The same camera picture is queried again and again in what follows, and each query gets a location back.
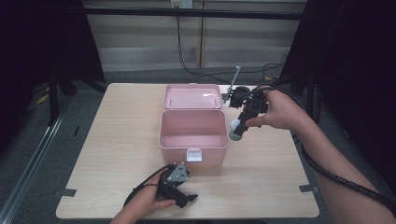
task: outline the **tabletop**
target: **tabletop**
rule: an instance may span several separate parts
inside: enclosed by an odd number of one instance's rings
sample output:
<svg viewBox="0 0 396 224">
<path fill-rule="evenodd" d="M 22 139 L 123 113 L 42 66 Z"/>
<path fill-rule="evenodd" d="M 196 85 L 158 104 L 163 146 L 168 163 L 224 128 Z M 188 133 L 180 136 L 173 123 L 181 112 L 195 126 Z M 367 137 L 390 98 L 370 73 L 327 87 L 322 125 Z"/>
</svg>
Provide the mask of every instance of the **tabletop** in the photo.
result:
<svg viewBox="0 0 396 224">
<path fill-rule="evenodd" d="M 114 83 L 107 88 L 63 196 L 59 218 L 112 218 L 133 188 L 164 166 L 159 146 L 166 84 Z M 220 85 L 222 93 L 228 86 Z M 241 109 L 222 107 L 227 123 Z M 316 217 L 318 205 L 287 130 L 250 128 L 228 145 L 219 168 L 194 170 L 178 189 L 198 198 L 147 219 Z"/>
</svg>

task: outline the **open pink container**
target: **open pink container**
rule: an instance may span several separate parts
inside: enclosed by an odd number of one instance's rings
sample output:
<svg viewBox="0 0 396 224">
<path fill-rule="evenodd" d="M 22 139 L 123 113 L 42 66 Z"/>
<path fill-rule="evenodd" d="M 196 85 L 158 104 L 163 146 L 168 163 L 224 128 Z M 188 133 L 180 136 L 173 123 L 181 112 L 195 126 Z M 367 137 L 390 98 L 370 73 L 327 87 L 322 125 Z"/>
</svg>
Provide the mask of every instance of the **open pink container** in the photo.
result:
<svg viewBox="0 0 396 224">
<path fill-rule="evenodd" d="M 170 84 L 166 88 L 159 144 L 167 164 L 221 166 L 229 144 L 219 86 Z"/>
</svg>

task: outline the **box latch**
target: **box latch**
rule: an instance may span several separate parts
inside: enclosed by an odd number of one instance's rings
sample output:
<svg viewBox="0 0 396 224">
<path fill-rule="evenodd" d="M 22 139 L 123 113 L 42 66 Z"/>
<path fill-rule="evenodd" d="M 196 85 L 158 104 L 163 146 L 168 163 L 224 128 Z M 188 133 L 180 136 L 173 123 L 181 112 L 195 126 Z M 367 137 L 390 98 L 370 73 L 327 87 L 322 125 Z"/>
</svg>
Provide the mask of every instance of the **box latch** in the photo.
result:
<svg viewBox="0 0 396 224">
<path fill-rule="evenodd" d="M 202 161 L 202 150 L 198 147 L 187 149 L 187 161 Z"/>
</svg>

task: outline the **box lid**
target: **box lid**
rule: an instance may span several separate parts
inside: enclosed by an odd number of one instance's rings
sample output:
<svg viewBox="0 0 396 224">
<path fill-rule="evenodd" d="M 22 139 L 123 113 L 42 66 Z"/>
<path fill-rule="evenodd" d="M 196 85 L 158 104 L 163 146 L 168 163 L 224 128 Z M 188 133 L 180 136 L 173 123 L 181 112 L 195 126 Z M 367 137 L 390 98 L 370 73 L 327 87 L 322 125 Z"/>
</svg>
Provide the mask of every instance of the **box lid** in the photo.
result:
<svg viewBox="0 0 396 224">
<path fill-rule="evenodd" d="M 221 109 L 221 93 L 215 84 L 169 84 L 166 87 L 166 109 Z"/>
</svg>

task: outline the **black mechanical device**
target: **black mechanical device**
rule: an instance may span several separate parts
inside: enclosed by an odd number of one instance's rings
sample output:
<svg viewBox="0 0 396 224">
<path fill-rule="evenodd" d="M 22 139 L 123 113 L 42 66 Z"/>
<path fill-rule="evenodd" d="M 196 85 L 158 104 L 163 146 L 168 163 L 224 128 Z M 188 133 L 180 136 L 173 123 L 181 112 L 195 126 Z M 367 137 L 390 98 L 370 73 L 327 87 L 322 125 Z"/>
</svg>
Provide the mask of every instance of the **black mechanical device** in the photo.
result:
<svg viewBox="0 0 396 224">
<path fill-rule="evenodd" d="M 189 174 L 186 170 L 184 162 L 179 165 L 176 164 L 168 164 L 163 168 L 156 171 L 154 174 L 149 176 L 145 181 L 143 181 L 139 186 L 137 186 L 128 198 L 125 200 L 124 206 L 132 200 L 132 198 L 136 195 L 136 193 L 144 188 L 145 186 L 157 186 L 156 184 L 146 184 L 152 177 L 161 171 L 165 170 L 160 177 L 160 181 L 158 182 L 157 188 L 157 198 L 163 197 L 168 200 L 175 200 L 176 205 L 180 208 L 187 205 L 187 202 L 194 201 L 198 195 L 185 195 L 181 191 L 177 189 L 177 186 L 187 182 L 189 180 Z"/>
<path fill-rule="evenodd" d="M 268 104 L 262 91 L 250 91 L 247 87 L 236 87 L 235 90 L 229 90 L 227 96 L 230 98 L 230 107 L 244 107 L 238 119 L 232 122 L 229 132 L 232 140 L 239 141 L 242 139 L 243 133 L 248 130 L 246 121 L 267 112 Z"/>
</svg>

